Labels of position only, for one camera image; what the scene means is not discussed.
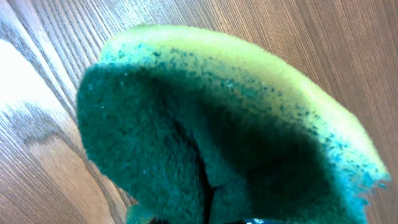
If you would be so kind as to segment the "green yellow sponge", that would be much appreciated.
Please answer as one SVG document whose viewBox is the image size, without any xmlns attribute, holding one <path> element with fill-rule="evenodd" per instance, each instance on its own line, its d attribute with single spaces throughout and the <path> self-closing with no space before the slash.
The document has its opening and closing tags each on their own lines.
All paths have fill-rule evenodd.
<svg viewBox="0 0 398 224">
<path fill-rule="evenodd" d="M 167 223 L 365 223 L 390 175 L 357 117 L 237 37 L 136 26 L 76 95 L 86 155 Z"/>
</svg>

